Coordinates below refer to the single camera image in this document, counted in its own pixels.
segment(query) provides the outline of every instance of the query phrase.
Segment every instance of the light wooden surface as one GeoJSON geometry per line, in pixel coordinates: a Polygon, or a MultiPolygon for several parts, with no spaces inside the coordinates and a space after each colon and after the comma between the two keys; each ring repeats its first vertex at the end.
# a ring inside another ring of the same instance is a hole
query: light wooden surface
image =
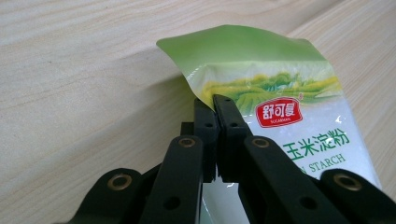
{"type": "Polygon", "coordinates": [[[104,173],[161,162],[192,95],[156,46],[242,24],[331,62],[396,199],[396,1],[0,2],[0,223],[69,220],[104,173]]]}

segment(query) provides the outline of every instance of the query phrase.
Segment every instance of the red logo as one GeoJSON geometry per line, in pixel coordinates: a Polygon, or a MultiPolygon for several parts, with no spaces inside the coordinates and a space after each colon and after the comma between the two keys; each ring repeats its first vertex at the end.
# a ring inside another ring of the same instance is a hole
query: red logo
{"type": "Polygon", "coordinates": [[[256,117],[263,128],[288,125],[303,119],[299,102],[290,97],[279,97],[257,105],[256,117]]]}

